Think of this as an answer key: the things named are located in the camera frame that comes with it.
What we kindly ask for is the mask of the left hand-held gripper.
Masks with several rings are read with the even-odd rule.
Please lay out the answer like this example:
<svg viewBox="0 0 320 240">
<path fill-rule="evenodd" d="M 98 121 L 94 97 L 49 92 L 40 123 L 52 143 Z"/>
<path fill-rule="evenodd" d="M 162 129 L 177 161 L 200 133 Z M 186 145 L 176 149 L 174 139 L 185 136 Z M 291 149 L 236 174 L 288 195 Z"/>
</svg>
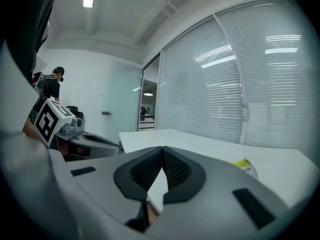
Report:
<svg viewBox="0 0 320 240">
<path fill-rule="evenodd" d="M 93 133 L 82 133 L 82 145 L 72 143 L 71 139 L 80 133 L 74 129 L 76 119 L 60 102 L 47 99 L 37 114 L 34 126 L 46 147 L 59 151 L 66 162 L 120 154 L 118 144 Z"/>
</svg>

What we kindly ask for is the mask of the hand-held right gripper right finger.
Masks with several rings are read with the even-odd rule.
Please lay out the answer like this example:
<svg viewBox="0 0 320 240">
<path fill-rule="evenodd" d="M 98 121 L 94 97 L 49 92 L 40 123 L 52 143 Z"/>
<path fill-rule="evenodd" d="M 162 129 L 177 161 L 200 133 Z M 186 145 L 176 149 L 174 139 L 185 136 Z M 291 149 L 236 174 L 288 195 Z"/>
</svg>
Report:
<svg viewBox="0 0 320 240">
<path fill-rule="evenodd" d="M 168 192 L 146 230 L 155 240 L 247 240 L 288 211 L 272 190 L 235 165 L 162 148 Z"/>
</svg>

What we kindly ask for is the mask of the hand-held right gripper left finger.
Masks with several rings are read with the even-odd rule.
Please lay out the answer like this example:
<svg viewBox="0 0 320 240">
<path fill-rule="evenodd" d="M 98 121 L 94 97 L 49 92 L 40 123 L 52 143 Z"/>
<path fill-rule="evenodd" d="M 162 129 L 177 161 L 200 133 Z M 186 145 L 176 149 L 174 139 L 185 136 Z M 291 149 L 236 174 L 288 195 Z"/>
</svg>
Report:
<svg viewBox="0 0 320 240">
<path fill-rule="evenodd" d="M 66 164 L 86 194 L 117 222 L 145 232 L 159 216 L 148 191 L 162 165 L 162 148 L 149 147 Z"/>
</svg>

